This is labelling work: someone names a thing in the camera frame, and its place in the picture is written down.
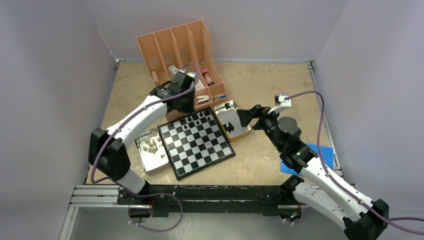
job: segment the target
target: bottle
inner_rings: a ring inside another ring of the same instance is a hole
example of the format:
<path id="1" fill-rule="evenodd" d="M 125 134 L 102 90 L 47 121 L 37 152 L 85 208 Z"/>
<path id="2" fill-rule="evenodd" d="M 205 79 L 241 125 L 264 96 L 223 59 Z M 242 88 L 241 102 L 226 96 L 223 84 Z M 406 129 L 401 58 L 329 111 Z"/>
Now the bottle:
<path id="1" fill-rule="evenodd" d="M 207 69 L 206 67 L 202 68 L 200 70 L 201 75 L 203 76 L 204 80 L 206 81 L 206 84 L 208 86 L 212 86 L 215 84 L 214 80 L 212 80 L 211 75 L 209 74 L 209 69 Z"/>

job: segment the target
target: silver tray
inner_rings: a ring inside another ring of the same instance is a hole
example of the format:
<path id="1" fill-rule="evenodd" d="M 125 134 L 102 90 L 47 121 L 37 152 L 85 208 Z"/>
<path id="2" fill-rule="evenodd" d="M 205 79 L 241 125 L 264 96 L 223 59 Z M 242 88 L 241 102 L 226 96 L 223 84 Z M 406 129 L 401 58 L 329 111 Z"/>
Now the silver tray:
<path id="1" fill-rule="evenodd" d="M 239 116 L 237 115 L 238 109 L 239 107 L 233 100 L 216 105 L 213 109 L 229 140 L 240 137 L 244 134 L 247 135 L 247 133 L 251 130 L 249 125 L 242 127 Z"/>
<path id="2" fill-rule="evenodd" d="M 169 163 L 167 152 L 156 127 L 146 130 L 135 139 L 135 147 L 145 172 L 158 169 Z"/>

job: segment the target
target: blue pad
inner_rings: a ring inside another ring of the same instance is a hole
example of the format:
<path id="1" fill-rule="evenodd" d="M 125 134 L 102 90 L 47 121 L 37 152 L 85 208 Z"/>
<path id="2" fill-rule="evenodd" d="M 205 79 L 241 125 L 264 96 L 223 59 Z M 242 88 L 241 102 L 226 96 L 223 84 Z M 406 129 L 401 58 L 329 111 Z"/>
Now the blue pad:
<path id="1" fill-rule="evenodd" d="M 318 146 L 314 144 L 307 144 L 312 150 L 314 150 L 318 154 Z M 334 170 L 334 161 L 333 161 L 333 149 L 329 146 L 321 146 L 322 156 L 324 157 L 325 164 L 331 169 Z M 297 176 L 302 176 L 301 174 L 297 174 L 293 169 L 288 168 L 281 160 L 281 166 L 279 170 L 283 173 L 293 174 Z"/>

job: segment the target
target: tan work surface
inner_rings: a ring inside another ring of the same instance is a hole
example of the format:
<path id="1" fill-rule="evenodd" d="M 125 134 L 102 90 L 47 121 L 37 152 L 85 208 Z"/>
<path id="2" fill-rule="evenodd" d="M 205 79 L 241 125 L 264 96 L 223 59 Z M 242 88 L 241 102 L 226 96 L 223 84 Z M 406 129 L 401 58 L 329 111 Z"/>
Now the tan work surface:
<path id="1" fill-rule="evenodd" d="M 276 93 L 293 95 L 313 90 L 309 70 L 305 64 L 236 64 L 217 63 L 222 81 L 225 83 L 228 99 L 234 100 L 240 109 L 250 109 L 259 104 L 275 106 Z M 153 89 L 153 81 L 144 63 L 124 62 L 119 65 L 113 89 L 101 125 L 106 129 L 119 122 L 138 107 Z M 297 120 L 305 143 L 317 143 L 320 108 L 314 94 L 306 94 L 292 100 L 292 107 L 280 114 Z M 165 117 L 151 127 L 166 123 Z M 325 130 L 321 132 L 321 145 L 328 146 Z M 135 144 L 128 149 L 131 168 L 150 184 L 184 185 L 280 185 L 291 174 L 280 172 L 280 154 L 263 131 L 252 133 L 231 143 L 235 156 L 216 165 L 177 181 L 169 164 L 155 173 L 143 171 Z M 95 179 L 105 175 L 99 170 Z M 113 184 L 103 181 L 102 184 Z"/>

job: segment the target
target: cable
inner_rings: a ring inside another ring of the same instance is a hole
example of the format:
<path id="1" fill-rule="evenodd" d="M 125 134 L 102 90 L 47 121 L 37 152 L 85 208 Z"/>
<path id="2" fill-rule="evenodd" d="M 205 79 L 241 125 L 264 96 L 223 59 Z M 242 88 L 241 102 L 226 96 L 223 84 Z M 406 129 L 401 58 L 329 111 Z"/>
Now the cable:
<path id="1" fill-rule="evenodd" d="M 307 211 L 305 212 L 305 214 L 303 214 L 303 216 L 299 219 L 299 220 L 297 220 L 297 221 L 294 221 L 293 222 L 293 224 L 300 224 L 303 220 L 305 220 L 305 218 L 309 215 L 309 213 L 311 212 L 311 209 L 312 209 L 312 207 L 309 207 L 308 209 L 307 209 Z"/>
<path id="2" fill-rule="evenodd" d="M 101 179 L 99 179 L 99 180 L 95 180 L 95 179 L 94 179 L 95 171 L 96 171 L 97 164 L 99 163 L 99 160 L 100 160 L 100 157 L 102 156 L 103 151 L 106 149 L 106 147 L 108 146 L 109 142 L 110 142 L 110 141 L 111 141 L 111 140 L 115 137 L 115 135 L 116 135 L 116 134 L 117 134 L 117 133 L 118 133 L 118 132 L 119 132 L 122 128 L 124 128 L 124 127 L 125 127 L 125 125 L 126 125 L 127 123 L 129 123 L 129 122 L 130 122 L 133 118 L 135 118 L 137 115 L 139 115 L 141 112 L 143 112 L 143 111 L 144 111 L 144 110 L 146 110 L 147 108 L 149 108 L 149 107 L 151 107 L 151 106 L 153 106 L 153 105 L 155 105 L 155 104 L 158 104 L 158 103 L 163 103 L 163 102 L 166 102 L 166 101 L 169 101 L 169 100 L 172 100 L 172 99 L 179 98 L 179 97 L 181 97 L 181 96 L 183 96 L 183 95 L 185 95 L 185 94 L 187 94 L 187 93 L 191 92 L 191 91 L 195 88 L 195 86 L 196 86 L 196 84 L 199 82 L 199 78 L 200 78 L 200 70 L 199 70 L 199 66 L 198 66 L 197 64 L 193 63 L 193 62 L 187 62 L 186 64 L 184 64 L 183 68 L 186 68 L 188 65 L 192 65 L 192 66 L 194 66 L 194 67 L 196 68 L 196 75 L 195 75 L 195 77 L 194 77 L 194 84 L 193 84 L 192 86 L 190 86 L 190 88 L 189 88 L 189 89 L 187 89 L 187 90 L 185 90 L 185 91 L 183 91 L 183 92 L 181 92 L 181 93 L 179 93 L 179 94 L 177 94 L 177 95 L 170 96 L 170 97 L 166 97 L 166 98 L 164 98 L 164 99 L 160 99 L 160 100 L 157 100 L 157 101 L 154 101 L 154 102 L 151 102 L 151 103 L 146 104 L 146 106 L 144 106 L 144 107 L 140 108 L 138 111 L 136 111 L 136 112 L 134 112 L 132 115 L 130 115 L 130 116 L 129 116 L 129 117 L 128 117 L 125 121 L 123 121 L 123 122 L 122 122 L 122 124 L 121 124 L 121 125 L 119 125 L 119 127 L 118 127 L 115 131 L 113 131 L 113 132 L 112 132 L 112 134 L 110 134 L 110 136 L 106 139 L 106 141 L 104 142 L 103 146 L 101 146 L 100 150 L 98 151 L 98 154 L 97 154 L 97 156 L 95 157 L 95 160 L 94 160 L 94 163 L 93 163 L 93 167 L 92 167 L 92 171 L 91 171 L 91 176 L 90 176 L 90 180 L 91 180 L 91 182 L 92 182 L 93 184 L 100 183 L 101 181 L 104 181 L 104 180 L 106 180 L 106 179 L 111 179 L 110 177 L 103 177 L 103 178 L 101 178 Z M 134 193 L 134 192 L 130 191 L 129 189 L 125 188 L 124 186 L 122 186 L 121 184 L 119 184 L 119 182 L 116 182 L 116 181 L 114 181 L 114 180 L 112 180 L 112 182 L 114 182 L 115 184 L 117 184 L 117 185 L 119 185 L 120 187 L 122 187 L 122 188 L 123 188 L 125 191 L 127 191 L 129 194 L 131 194 L 131 195 L 133 195 L 133 196 L 135 196 L 135 197 L 138 197 L 138 198 L 150 198 L 150 197 L 155 197 L 155 196 L 161 196 L 161 195 L 164 195 L 164 196 L 169 196 L 169 197 L 171 197 L 171 198 L 175 199 L 175 200 L 176 200 L 176 202 L 178 203 L 179 208 L 180 208 L 180 210 L 181 210 L 181 215 L 179 216 L 179 219 L 178 219 L 178 221 L 176 222 L 176 224 L 174 224 L 172 227 L 167 228 L 167 229 L 153 229 L 153 228 L 146 227 L 146 226 L 143 226 L 143 225 L 141 225 L 141 224 L 138 224 L 138 223 L 134 222 L 134 221 L 131 219 L 131 214 L 130 214 L 130 212 L 128 211 L 129 222 L 130 222 L 130 223 L 133 223 L 133 224 L 134 224 L 134 225 L 136 225 L 137 227 L 140 227 L 140 228 L 142 228 L 142 229 L 145 229 L 145 230 L 148 230 L 148 231 L 151 231 L 151 232 L 163 233 L 163 232 L 167 232 L 167 231 L 170 231 L 170 230 L 172 230 L 172 229 L 176 228 L 176 227 L 178 226 L 178 224 L 180 224 L 181 220 L 183 219 L 183 215 L 184 215 L 183 205 L 181 204 L 181 201 L 180 201 L 177 197 L 175 197 L 174 195 L 169 194 L 169 193 L 166 193 L 166 192 L 154 193 L 154 194 L 148 194 L 148 195 L 139 195 L 139 194 L 136 194 L 136 193 Z"/>
<path id="3" fill-rule="evenodd" d="M 325 110 L 325 103 L 324 103 L 324 97 L 323 95 L 315 90 L 310 90 L 310 91 L 304 91 L 304 92 L 300 92 L 291 96 L 288 96 L 286 98 L 284 98 L 285 100 L 289 100 L 289 99 L 293 99 L 305 94 L 317 94 L 319 96 L 319 98 L 321 99 L 321 117 L 319 119 L 319 126 L 318 126 L 318 135 L 316 137 L 316 145 L 318 146 L 318 154 L 319 154 L 319 158 L 321 161 L 321 165 L 322 168 L 325 171 L 325 174 L 327 174 L 327 176 L 332 180 L 332 182 L 334 184 L 337 185 L 337 187 L 339 187 L 341 190 L 343 190 L 345 193 L 347 193 L 349 196 L 351 196 L 352 198 L 354 198 L 359 204 L 362 204 L 366 209 L 368 209 L 369 211 L 371 211 L 373 214 L 375 214 L 379 219 L 381 219 L 383 222 L 392 225 L 395 228 L 398 228 L 402 231 L 405 231 L 407 233 L 411 233 L 411 234 L 416 234 L 416 235 L 423 235 L 424 236 L 424 231 L 417 231 L 414 229 L 410 229 L 404 226 L 401 226 L 399 224 L 396 224 L 394 222 L 392 222 L 392 220 L 387 219 L 383 216 L 381 216 L 378 212 L 376 212 L 374 209 L 372 209 L 368 204 L 366 204 L 365 202 L 363 202 L 359 197 L 357 197 L 356 195 L 354 195 L 353 193 L 351 193 L 349 190 L 347 190 L 345 187 L 343 187 L 340 183 L 337 182 L 337 180 L 331 175 L 329 174 L 329 170 L 326 167 L 326 163 L 324 161 L 324 157 L 323 154 L 321 152 L 321 145 L 320 145 L 320 136 L 321 136 L 321 128 L 323 126 L 323 121 L 324 121 L 324 110 Z M 393 221 L 399 221 L 399 220 L 413 220 L 413 221 L 421 221 L 424 222 L 423 218 L 419 218 L 419 217 L 396 217 L 394 218 Z"/>

